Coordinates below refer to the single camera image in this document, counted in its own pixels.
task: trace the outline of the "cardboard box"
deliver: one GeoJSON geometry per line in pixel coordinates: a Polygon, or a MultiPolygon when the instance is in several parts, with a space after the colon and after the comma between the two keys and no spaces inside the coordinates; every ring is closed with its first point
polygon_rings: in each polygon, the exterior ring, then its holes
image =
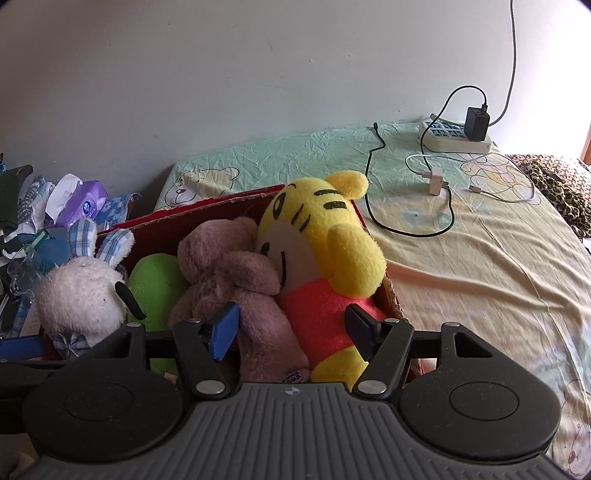
{"type": "MultiPolygon", "coordinates": [[[[166,253],[176,256],[178,243],[197,225],[207,220],[247,216],[258,223],[267,206],[283,187],[283,185],[277,185],[231,196],[202,200],[192,205],[159,210],[150,215],[119,224],[116,226],[117,228],[128,228],[135,236],[134,247],[123,260],[123,265],[128,272],[131,272],[135,264],[147,255],[166,253]]],[[[366,228],[354,203],[353,206],[363,227],[366,228]]],[[[388,316],[399,320],[404,318],[396,293],[387,276],[384,277],[382,284],[374,294],[374,301],[388,316]]],[[[422,373],[420,363],[414,361],[411,364],[408,380],[422,373]]]]}

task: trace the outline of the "power strip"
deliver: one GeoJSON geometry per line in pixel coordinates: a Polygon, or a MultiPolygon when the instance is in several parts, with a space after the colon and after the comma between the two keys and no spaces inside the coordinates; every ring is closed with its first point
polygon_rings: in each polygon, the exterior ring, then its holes
{"type": "MultiPolygon", "coordinates": [[[[431,121],[421,122],[418,127],[418,138],[430,125],[431,121]]],[[[462,127],[445,122],[435,122],[423,138],[423,145],[434,152],[447,153],[489,153],[492,150],[492,140],[489,135],[482,142],[468,140],[462,127]]]]}

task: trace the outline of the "black charger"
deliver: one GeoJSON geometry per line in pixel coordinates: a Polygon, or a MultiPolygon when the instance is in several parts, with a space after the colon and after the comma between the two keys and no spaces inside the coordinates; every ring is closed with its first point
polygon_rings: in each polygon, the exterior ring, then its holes
{"type": "Polygon", "coordinates": [[[482,142],[486,138],[488,124],[491,121],[490,115],[486,112],[487,108],[486,103],[483,103],[480,108],[468,107],[466,122],[464,123],[464,133],[468,140],[482,142]]]}

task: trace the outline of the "blue gripper pad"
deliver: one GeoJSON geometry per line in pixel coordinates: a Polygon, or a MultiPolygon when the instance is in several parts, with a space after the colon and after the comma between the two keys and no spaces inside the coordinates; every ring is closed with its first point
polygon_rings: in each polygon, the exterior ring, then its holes
{"type": "Polygon", "coordinates": [[[44,353],[43,337],[38,335],[0,339],[0,358],[4,360],[26,360],[36,358],[44,353]]]}
{"type": "Polygon", "coordinates": [[[240,319],[240,307],[229,301],[207,321],[212,328],[212,338],[207,344],[213,360],[220,362],[236,338],[240,319]]]}

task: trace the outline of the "black cable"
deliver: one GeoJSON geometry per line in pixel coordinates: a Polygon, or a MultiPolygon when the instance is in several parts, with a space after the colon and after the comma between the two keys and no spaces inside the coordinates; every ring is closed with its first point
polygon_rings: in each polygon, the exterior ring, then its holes
{"type": "Polygon", "coordinates": [[[423,131],[423,134],[421,135],[421,140],[419,141],[419,143],[421,145],[421,154],[423,155],[423,161],[425,162],[425,165],[427,166],[427,168],[429,169],[429,171],[431,171],[431,165],[429,165],[429,162],[427,161],[427,157],[424,156],[425,155],[425,151],[423,149],[423,139],[425,138],[425,135],[427,134],[427,132],[429,131],[429,129],[433,126],[433,124],[435,122],[437,122],[437,120],[439,120],[439,117],[441,117],[443,115],[443,112],[447,108],[447,104],[449,103],[449,100],[451,100],[452,97],[457,92],[459,92],[460,90],[463,90],[465,88],[474,88],[475,90],[478,90],[482,94],[482,96],[484,97],[484,103],[482,104],[482,109],[484,111],[486,111],[486,109],[488,108],[488,105],[486,103],[486,94],[484,93],[484,90],[482,90],[480,87],[477,87],[475,85],[462,85],[461,87],[456,88],[452,93],[449,94],[449,97],[447,97],[447,100],[443,104],[443,108],[437,114],[437,116],[431,121],[431,123],[427,125],[427,128],[423,131]]]}
{"type": "Polygon", "coordinates": [[[513,0],[509,2],[509,10],[511,11],[511,31],[513,33],[513,72],[511,73],[511,82],[509,84],[509,91],[507,92],[507,100],[505,102],[505,108],[494,122],[488,126],[492,127],[496,125],[506,114],[509,108],[509,100],[511,99],[511,92],[513,91],[513,83],[515,82],[515,68],[517,67],[517,39],[515,38],[515,14],[513,13],[513,0]]]}
{"type": "MultiPolygon", "coordinates": [[[[386,148],[386,142],[384,141],[384,139],[382,138],[382,136],[378,132],[378,123],[377,122],[374,122],[374,131],[375,131],[376,136],[379,138],[380,142],[382,142],[382,146],[381,147],[372,148],[371,150],[369,150],[368,163],[365,166],[365,176],[366,177],[368,176],[368,173],[369,173],[369,165],[371,163],[372,154],[376,150],[382,150],[382,149],[386,148]]],[[[452,214],[452,221],[450,222],[450,224],[447,227],[445,227],[443,230],[439,230],[438,232],[433,232],[433,233],[410,233],[410,232],[403,232],[402,230],[396,230],[395,228],[390,228],[389,226],[384,225],[383,223],[379,222],[376,219],[376,217],[374,216],[374,213],[371,211],[371,207],[369,206],[369,197],[368,197],[368,193],[367,192],[365,193],[365,206],[368,209],[369,216],[374,221],[374,223],[376,225],[378,225],[378,227],[383,228],[384,230],[387,230],[388,232],[397,233],[399,235],[412,236],[414,238],[429,238],[429,237],[441,235],[441,234],[447,232],[453,226],[453,224],[456,221],[456,214],[454,213],[453,208],[452,208],[452,190],[451,190],[450,187],[443,187],[443,188],[445,188],[447,190],[447,193],[448,193],[447,204],[449,206],[449,211],[452,214]]]]}

